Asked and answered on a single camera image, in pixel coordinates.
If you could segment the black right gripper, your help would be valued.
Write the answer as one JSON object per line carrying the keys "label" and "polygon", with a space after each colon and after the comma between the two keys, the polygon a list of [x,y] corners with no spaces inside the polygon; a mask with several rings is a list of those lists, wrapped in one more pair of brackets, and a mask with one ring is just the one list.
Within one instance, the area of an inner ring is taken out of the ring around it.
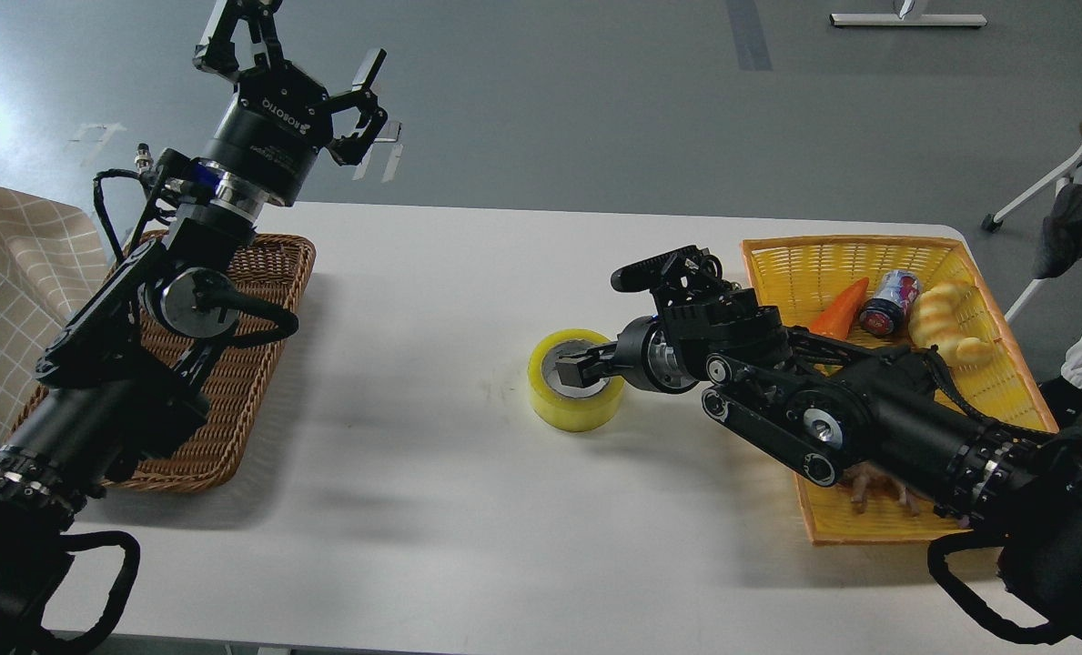
{"label": "black right gripper", "polygon": [[615,345],[562,345],[556,374],[563,387],[593,387],[604,378],[620,377],[629,387],[670,395],[686,393],[699,383],[654,316],[629,323]]}

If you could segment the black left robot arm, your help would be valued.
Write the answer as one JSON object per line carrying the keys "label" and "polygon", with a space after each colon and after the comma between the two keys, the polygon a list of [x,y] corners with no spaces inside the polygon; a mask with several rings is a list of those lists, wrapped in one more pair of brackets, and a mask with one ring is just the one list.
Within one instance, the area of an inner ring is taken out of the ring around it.
{"label": "black left robot arm", "polygon": [[387,125],[373,87],[386,51],[333,95],[283,55],[279,6],[215,4],[194,53],[233,86],[215,136],[194,158],[138,148],[128,252],[36,362],[47,397],[0,448],[0,654],[85,654],[116,629],[138,542],[72,534],[76,514],[207,423],[204,381],[225,351],[296,332],[294,312],[234,287],[230,262],[266,204],[295,204],[320,152],[360,165]]}

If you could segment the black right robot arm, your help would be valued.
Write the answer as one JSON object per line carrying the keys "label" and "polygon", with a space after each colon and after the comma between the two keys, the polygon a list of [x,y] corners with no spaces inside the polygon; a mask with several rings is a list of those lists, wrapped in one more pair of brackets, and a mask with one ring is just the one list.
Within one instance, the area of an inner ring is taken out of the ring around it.
{"label": "black right robot arm", "polygon": [[617,268],[654,314],[613,340],[577,336],[541,378],[601,397],[625,382],[682,394],[821,488],[870,463],[966,530],[932,540],[931,576],[974,623],[1019,644],[1082,640],[1082,428],[1047,434],[969,406],[934,351],[856,348],[787,327],[718,257],[686,246]]}

